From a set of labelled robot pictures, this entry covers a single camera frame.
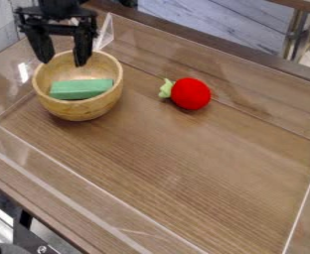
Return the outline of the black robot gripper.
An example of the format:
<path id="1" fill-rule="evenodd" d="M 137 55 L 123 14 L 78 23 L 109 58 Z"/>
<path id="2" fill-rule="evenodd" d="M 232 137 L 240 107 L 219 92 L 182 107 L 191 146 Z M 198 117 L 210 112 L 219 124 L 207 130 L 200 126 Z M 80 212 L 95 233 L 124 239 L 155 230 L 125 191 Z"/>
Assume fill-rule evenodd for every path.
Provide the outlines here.
<path id="1" fill-rule="evenodd" d="M 81 7 L 88 0 L 37 1 L 37 6 L 18 7 L 14 14 L 38 61 L 46 64 L 56 54 L 50 35 L 74 36 L 74 62 L 84 66 L 97 36 L 97 14 Z"/>

